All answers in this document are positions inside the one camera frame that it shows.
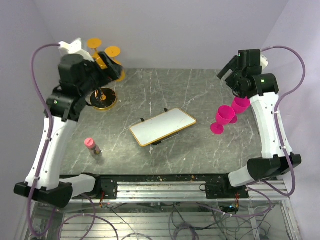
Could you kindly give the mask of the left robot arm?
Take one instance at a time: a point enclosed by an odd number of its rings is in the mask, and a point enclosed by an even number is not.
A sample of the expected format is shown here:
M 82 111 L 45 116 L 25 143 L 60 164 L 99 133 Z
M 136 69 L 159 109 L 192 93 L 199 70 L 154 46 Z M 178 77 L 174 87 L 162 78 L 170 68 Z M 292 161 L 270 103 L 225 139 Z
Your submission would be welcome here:
M 106 65 L 102 69 L 95 60 L 87 60 L 78 53 L 66 54 L 58 65 L 59 85 L 46 100 L 44 127 L 33 166 L 23 182 L 16 183 L 16 195 L 64 208 L 69 201 L 82 194 L 91 199 L 102 193 L 102 180 L 93 173 L 61 179 L 60 169 L 68 140 L 79 121 L 87 102 L 87 95 L 117 80 L 123 67 L 103 51 L 98 56 Z

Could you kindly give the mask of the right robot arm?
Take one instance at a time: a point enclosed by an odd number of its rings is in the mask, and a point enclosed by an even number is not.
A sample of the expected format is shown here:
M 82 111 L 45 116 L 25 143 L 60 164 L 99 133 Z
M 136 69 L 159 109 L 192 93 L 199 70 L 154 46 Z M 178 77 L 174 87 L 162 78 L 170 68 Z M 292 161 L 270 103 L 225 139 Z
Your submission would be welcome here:
M 236 123 L 239 114 L 252 108 L 261 141 L 262 156 L 249 159 L 246 166 L 229 173 L 228 181 L 221 184 L 220 192 L 226 198 L 233 197 L 240 186 L 292 172 L 302 162 L 286 137 L 277 79 L 272 73 L 263 73 L 268 64 L 260 49 L 239 50 L 217 75 L 226 78 L 234 100 L 230 106 L 218 109 L 211 131 L 222 134 L 225 125 Z

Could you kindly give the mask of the pink wine glass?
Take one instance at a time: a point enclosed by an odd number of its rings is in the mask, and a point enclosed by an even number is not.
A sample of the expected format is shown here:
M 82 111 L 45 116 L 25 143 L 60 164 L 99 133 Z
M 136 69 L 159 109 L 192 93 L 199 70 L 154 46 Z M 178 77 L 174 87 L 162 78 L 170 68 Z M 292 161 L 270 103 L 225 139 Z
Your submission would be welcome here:
M 210 126 L 211 132 L 215 135 L 221 135 L 225 130 L 225 126 L 234 119 L 235 115 L 235 111 L 231 106 L 220 106 L 215 115 L 215 122 Z
M 235 124 L 238 121 L 238 115 L 244 113 L 250 105 L 251 102 L 248 98 L 235 97 L 231 104 L 231 108 L 234 110 L 235 115 L 230 123 Z

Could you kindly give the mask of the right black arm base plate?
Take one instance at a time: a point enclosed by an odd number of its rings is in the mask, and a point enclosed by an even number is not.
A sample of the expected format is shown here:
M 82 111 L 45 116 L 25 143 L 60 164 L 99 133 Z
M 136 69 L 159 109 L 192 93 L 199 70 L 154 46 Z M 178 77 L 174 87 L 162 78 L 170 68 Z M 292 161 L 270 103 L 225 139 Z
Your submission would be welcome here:
M 205 182 L 200 184 L 199 190 L 205 192 L 207 199 L 248 199 L 249 194 L 245 186 L 232 187 L 226 182 Z

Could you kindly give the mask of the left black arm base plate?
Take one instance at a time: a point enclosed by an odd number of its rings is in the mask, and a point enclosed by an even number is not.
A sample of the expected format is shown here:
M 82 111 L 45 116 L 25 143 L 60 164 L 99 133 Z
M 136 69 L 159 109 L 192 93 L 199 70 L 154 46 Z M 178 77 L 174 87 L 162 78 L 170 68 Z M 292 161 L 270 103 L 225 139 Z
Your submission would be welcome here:
M 118 184 L 111 178 L 100 177 L 96 180 L 94 193 L 97 197 L 115 200 L 118 194 Z

